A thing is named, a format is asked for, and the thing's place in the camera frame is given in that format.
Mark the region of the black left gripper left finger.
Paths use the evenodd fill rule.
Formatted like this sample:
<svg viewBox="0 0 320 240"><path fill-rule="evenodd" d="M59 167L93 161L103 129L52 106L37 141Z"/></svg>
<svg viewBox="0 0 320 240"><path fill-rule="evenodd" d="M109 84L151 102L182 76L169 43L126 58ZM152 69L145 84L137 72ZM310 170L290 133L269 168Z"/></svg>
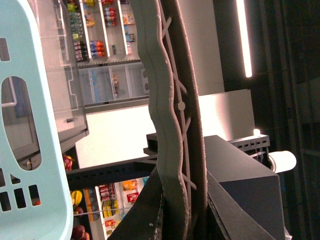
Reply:
<svg viewBox="0 0 320 240"><path fill-rule="evenodd" d="M158 171L151 172L133 207L110 235L110 240L161 240L164 196Z"/></svg>

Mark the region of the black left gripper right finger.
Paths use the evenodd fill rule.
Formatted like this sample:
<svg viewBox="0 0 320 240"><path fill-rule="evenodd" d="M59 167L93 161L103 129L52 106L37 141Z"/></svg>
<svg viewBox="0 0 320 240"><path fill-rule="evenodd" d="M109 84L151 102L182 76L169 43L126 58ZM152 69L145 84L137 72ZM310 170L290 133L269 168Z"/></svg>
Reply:
<svg viewBox="0 0 320 240"><path fill-rule="evenodd" d="M273 236L240 207L210 172L207 173L207 194L208 205L224 239L274 239Z"/></svg>

